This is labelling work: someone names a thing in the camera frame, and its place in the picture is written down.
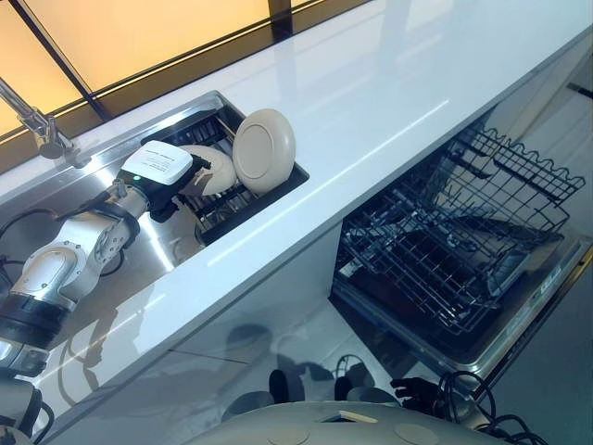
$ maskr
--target dishwasher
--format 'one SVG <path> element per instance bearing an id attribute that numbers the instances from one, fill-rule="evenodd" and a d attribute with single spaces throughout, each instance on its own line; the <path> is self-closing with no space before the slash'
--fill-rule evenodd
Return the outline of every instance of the dishwasher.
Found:
<path id="1" fill-rule="evenodd" d="M 590 261 L 562 207 L 584 185 L 478 120 L 344 219 L 333 294 L 437 374 L 492 384 Z"/>

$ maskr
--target cabinet door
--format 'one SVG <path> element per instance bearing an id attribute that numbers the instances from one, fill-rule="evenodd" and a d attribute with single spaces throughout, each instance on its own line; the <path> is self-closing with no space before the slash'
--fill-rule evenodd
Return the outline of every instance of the cabinet door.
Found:
<path id="1" fill-rule="evenodd" d="M 113 391 L 106 401 L 50 442 L 176 445 L 217 425 L 236 397 L 266 389 L 277 363 L 274 342 L 329 297 L 340 229 L 341 223 L 297 253 L 127 386 L 102 388 Z"/>
<path id="2" fill-rule="evenodd" d="M 302 323 L 332 288 L 341 223 L 248 291 L 174 350 L 253 362 Z"/>

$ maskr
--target faucet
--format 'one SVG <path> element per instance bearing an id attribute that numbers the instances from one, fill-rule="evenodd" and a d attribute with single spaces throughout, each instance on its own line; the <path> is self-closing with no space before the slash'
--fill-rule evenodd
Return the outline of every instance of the faucet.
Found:
<path id="1" fill-rule="evenodd" d="M 48 159 L 64 157 L 69 165 L 77 169 L 88 163 L 90 158 L 77 159 L 80 149 L 75 148 L 72 141 L 59 131 L 55 119 L 31 107 L 2 77 L 0 77 L 0 97 L 17 112 L 19 121 L 32 131 L 41 156 Z"/>

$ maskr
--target black dish rack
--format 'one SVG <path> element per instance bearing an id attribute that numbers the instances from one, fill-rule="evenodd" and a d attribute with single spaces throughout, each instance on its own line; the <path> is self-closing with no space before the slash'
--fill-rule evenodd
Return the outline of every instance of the black dish rack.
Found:
<path id="1" fill-rule="evenodd" d="M 387 281 L 402 316 L 471 332 L 531 252 L 562 239 L 561 204 L 584 184 L 476 123 L 345 218 L 338 268 Z"/>
<path id="2" fill-rule="evenodd" d="M 234 134 L 243 119 L 243 115 L 230 105 L 199 111 L 145 137 L 141 144 L 156 140 L 174 146 L 211 146 L 231 157 Z M 295 164 L 288 179 L 263 196 L 251 193 L 237 181 L 235 186 L 213 196 L 179 195 L 178 198 L 196 216 L 196 239 L 207 246 L 308 179 L 307 173 Z"/>

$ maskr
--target white countertop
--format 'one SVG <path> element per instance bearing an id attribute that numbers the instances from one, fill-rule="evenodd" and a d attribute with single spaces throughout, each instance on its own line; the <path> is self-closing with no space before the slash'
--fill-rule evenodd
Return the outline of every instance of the white countertop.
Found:
<path id="1" fill-rule="evenodd" d="M 590 0 L 376 0 L 82 135 L 105 141 L 211 90 L 243 113 L 277 108 L 308 181 L 117 308 L 93 371 L 110 386 L 236 299 L 541 64 L 590 30 Z M 0 176 L 14 186 L 39 159 Z M 189 284 L 199 292 L 187 297 Z M 72 351 L 89 348 L 89 325 Z M 121 345 L 133 345 L 125 350 Z M 91 393 L 58 346 L 36 384 L 57 414 Z M 58 366 L 63 369 L 57 372 Z"/>

